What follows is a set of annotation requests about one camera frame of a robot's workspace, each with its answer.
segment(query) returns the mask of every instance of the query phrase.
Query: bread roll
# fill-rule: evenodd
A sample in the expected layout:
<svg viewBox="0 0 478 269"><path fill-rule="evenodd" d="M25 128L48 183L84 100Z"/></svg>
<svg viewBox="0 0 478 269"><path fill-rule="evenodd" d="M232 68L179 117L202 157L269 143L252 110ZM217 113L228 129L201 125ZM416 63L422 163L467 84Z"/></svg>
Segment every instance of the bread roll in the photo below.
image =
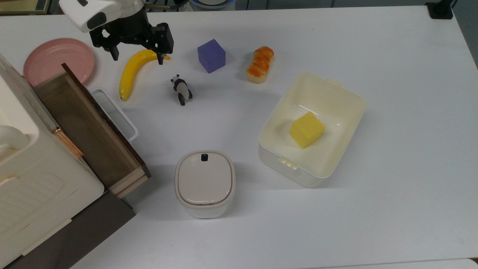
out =
<svg viewBox="0 0 478 269"><path fill-rule="evenodd" d="M255 83L263 83L274 58L274 51L269 47L260 47L254 51L252 63L247 69L247 79Z"/></svg>

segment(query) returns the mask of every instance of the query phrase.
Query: white plastic bin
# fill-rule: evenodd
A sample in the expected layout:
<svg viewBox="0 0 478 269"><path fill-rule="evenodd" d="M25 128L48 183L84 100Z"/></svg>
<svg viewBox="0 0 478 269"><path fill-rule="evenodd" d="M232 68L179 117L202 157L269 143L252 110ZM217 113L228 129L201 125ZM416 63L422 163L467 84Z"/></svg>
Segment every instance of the white plastic bin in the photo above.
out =
<svg viewBox="0 0 478 269"><path fill-rule="evenodd" d="M302 149L289 135L292 123L311 111L325 125ZM365 111L365 101L342 84L310 72L298 74L259 135L259 158L305 187L316 187L337 167Z"/></svg>

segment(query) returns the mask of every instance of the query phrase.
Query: pink plate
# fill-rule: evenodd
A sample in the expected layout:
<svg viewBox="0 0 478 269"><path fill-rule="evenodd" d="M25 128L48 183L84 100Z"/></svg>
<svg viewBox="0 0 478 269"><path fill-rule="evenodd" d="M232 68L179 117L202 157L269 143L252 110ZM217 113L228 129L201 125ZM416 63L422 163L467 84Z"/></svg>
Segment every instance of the pink plate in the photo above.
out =
<svg viewBox="0 0 478 269"><path fill-rule="evenodd" d="M59 38L41 44L28 55L23 76L36 86L61 73L66 63L75 77L84 84L93 74L95 57L85 43L73 38Z"/></svg>

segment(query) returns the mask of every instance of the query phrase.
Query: open drawer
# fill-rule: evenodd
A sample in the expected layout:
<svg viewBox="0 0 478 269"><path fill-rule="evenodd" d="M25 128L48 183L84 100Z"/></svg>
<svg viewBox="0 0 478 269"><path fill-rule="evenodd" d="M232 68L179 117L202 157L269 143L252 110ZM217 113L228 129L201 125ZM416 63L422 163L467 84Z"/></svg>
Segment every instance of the open drawer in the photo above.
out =
<svg viewBox="0 0 478 269"><path fill-rule="evenodd" d="M53 119L110 192L122 198L151 177L111 119L71 70L33 88Z"/></svg>

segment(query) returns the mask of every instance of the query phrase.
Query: white storage box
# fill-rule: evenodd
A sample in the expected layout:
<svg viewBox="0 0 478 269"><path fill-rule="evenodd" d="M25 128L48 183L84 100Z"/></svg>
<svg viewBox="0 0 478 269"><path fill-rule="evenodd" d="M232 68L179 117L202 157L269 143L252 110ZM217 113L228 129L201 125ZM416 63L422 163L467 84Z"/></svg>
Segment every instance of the white storage box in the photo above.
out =
<svg viewBox="0 0 478 269"><path fill-rule="evenodd" d="M302 149L289 130L309 111L326 128L319 139ZM365 101L340 83L302 72L262 128L259 158L303 186L316 187L334 172L364 111Z"/></svg>
<svg viewBox="0 0 478 269"><path fill-rule="evenodd" d="M0 268L26 255L103 194L91 169L0 55Z"/></svg>
<svg viewBox="0 0 478 269"><path fill-rule="evenodd" d="M194 151L178 162L174 185L176 197L192 216L219 217L236 190L234 165L220 151Z"/></svg>

